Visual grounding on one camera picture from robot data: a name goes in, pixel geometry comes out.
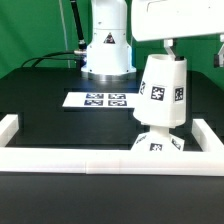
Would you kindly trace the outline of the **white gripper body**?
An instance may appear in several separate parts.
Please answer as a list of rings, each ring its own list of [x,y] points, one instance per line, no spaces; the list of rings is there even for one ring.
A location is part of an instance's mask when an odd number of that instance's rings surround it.
[[[132,34],[153,41],[224,33],[224,0],[133,0]]]

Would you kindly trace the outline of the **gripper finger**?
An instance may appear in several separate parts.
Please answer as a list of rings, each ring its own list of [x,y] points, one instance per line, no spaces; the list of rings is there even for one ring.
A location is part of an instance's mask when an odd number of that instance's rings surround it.
[[[176,53],[176,39],[165,39],[164,40],[164,49],[167,54],[171,57],[174,61],[182,61],[184,59],[183,56],[180,56]]]
[[[220,42],[222,46],[217,54],[214,55],[214,67],[215,68],[222,68],[224,67],[224,34],[220,35]]]

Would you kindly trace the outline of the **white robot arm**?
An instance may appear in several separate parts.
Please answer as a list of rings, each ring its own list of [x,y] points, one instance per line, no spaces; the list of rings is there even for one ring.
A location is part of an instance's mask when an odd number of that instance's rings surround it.
[[[224,0],[91,0],[92,41],[85,76],[119,80],[136,72],[126,29],[135,40],[162,40],[169,54],[177,38],[224,35]]]

